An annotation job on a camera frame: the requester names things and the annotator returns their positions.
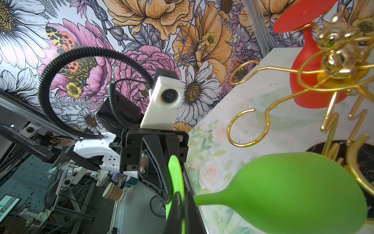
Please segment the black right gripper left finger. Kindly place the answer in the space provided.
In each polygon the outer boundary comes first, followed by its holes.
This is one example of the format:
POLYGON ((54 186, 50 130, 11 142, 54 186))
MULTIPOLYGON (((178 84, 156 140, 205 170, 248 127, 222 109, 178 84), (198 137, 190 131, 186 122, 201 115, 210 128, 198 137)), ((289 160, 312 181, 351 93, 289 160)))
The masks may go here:
POLYGON ((173 196, 169 213, 167 216, 167 222, 163 231, 163 234, 183 234, 185 227, 183 226, 183 207, 182 197, 179 192, 176 192, 173 196))

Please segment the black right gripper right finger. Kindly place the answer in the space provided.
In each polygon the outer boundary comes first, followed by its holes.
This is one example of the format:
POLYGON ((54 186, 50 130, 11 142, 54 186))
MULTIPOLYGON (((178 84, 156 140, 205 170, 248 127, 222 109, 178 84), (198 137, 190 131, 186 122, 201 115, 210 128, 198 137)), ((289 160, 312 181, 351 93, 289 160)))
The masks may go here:
POLYGON ((191 191, 185 192, 186 234, 206 234, 206 229, 191 191))

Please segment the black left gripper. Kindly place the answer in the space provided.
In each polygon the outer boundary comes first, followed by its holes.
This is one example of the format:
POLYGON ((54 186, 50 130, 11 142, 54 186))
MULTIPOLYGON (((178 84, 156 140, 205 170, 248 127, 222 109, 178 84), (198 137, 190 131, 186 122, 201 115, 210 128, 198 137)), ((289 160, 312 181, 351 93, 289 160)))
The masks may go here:
POLYGON ((124 129, 120 135, 109 133, 109 170, 125 173, 137 170, 138 181, 160 196, 172 197, 168 162, 172 156, 181 164, 188 154, 189 135, 184 131, 124 129))

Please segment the green wine glass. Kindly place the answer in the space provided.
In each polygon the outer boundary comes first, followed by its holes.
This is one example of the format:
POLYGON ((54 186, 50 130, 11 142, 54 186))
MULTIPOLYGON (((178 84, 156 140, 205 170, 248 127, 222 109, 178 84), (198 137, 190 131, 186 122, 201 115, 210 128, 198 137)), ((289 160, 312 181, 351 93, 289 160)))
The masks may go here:
MULTIPOLYGON (((184 206, 176 157, 168 169, 184 206)), ((196 195, 194 201, 227 206, 268 234, 353 234, 367 219, 356 180, 336 162, 311 152, 262 156, 241 168, 223 191, 196 195)))

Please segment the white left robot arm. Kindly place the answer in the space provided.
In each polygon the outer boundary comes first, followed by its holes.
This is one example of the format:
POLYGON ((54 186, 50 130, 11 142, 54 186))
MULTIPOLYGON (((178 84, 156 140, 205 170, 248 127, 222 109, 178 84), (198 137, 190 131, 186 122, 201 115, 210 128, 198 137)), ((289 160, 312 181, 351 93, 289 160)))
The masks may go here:
POLYGON ((174 119, 184 96, 183 87, 156 86, 143 119, 136 105, 110 85, 107 103, 114 118, 110 133, 83 139, 67 150, 68 156, 80 166, 97 171, 119 173, 137 171, 139 181, 159 195, 166 203, 173 200, 168 169, 170 158, 180 164, 186 161, 188 135, 174 131, 174 119))

